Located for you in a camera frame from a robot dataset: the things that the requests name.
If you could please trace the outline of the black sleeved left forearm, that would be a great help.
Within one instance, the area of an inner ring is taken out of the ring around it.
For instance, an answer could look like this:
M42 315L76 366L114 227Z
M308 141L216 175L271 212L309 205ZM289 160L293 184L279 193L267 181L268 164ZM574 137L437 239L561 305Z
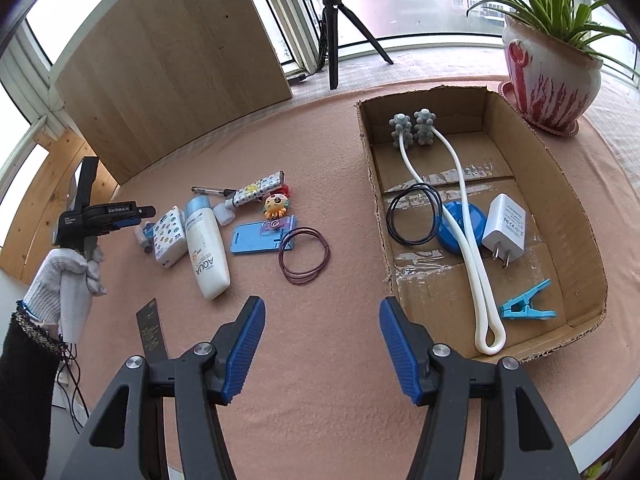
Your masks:
M52 396L63 344L19 302L1 352L1 477L41 479L50 448Z

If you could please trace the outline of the white gloved left hand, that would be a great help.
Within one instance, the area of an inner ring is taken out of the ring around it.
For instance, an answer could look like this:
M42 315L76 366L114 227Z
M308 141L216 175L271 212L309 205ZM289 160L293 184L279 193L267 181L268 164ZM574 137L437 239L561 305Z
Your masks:
M90 259L73 249L52 249L27 289L23 308L31 318L46 324L80 315L91 307L93 297L106 294L101 283L103 261L99 247L93 249Z

